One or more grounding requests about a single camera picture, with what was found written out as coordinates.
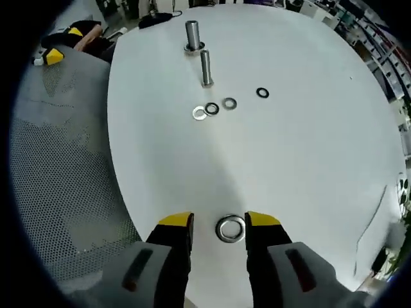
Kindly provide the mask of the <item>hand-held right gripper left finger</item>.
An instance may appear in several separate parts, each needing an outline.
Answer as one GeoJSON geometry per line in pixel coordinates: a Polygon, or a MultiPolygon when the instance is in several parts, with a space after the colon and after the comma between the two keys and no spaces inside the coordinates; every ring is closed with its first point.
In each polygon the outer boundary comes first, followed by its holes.
{"type": "Polygon", "coordinates": [[[160,220],[147,240],[113,258],[95,285],[74,292],[72,307],[183,307],[193,223],[192,212],[160,220]]]}

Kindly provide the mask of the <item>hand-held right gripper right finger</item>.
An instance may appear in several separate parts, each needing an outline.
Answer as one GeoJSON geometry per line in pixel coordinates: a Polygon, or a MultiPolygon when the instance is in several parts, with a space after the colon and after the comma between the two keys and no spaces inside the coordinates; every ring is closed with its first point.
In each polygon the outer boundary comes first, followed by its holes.
{"type": "Polygon", "coordinates": [[[254,307],[366,307],[369,295],[343,286],[334,267],[293,242],[278,219],[246,212],[245,242],[254,307]]]}

